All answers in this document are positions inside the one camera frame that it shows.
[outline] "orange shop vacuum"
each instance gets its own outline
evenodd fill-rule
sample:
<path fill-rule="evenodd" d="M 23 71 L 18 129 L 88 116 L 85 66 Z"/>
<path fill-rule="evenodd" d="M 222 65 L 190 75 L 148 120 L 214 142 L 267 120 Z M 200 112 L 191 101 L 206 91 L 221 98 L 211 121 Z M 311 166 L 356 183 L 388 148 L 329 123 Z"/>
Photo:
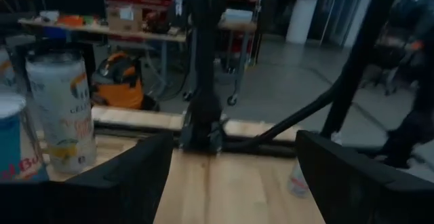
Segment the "orange shop vacuum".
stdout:
<path fill-rule="evenodd" d="M 125 109 L 158 111 L 158 103 L 144 94 L 139 58 L 125 52 L 103 60 L 92 75 L 92 103 Z"/>

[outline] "blue can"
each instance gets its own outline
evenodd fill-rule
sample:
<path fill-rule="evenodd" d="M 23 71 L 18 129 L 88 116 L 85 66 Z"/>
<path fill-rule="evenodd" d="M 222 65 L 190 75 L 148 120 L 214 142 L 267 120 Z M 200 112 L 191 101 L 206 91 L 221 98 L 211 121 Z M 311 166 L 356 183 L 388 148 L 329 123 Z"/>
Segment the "blue can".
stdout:
<path fill-rule="evenodd" d="M 0 93 L 0 182 L 45 181 L 47 170 L 26 111 L 26 99 Z"/>

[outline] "white column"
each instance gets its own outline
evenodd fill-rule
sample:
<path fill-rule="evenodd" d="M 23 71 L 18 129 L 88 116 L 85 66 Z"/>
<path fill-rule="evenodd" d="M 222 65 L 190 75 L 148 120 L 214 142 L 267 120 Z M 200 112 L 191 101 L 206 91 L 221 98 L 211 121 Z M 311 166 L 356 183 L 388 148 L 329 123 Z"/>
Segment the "white column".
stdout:
<path fill-rule="evenodd" d="M 297 44 L 306 43 L 317 1 L 318 0 L 297 0 L 292 10 L 290 25 L 286 33 L 286 42 Z"/>

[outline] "black metal pole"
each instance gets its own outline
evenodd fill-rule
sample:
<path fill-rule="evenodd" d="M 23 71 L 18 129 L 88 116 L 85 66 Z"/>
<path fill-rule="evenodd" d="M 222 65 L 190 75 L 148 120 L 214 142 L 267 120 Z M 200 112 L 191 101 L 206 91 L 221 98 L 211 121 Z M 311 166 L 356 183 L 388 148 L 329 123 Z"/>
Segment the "black metal pole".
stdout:
<path fill-rule="evenodd" d="M 339 132 L 342 128 L 393 2 L 394 0 L 371 0 L 349 59 L 342 70 L 340 89 L 321 131 L 322 136 L 330 138 L 333 132 Z"/>

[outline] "cardboard box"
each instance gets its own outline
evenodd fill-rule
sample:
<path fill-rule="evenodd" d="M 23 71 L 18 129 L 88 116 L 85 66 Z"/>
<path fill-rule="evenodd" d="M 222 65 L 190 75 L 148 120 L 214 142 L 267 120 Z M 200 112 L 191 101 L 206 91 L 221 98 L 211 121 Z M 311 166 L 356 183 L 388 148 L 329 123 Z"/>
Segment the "cardboard box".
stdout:
<path fill-rule="evenodd" d="M 108 6 L 107 22 L 113 31 L 142 31 L 142 10 L 132 6 Z"/>

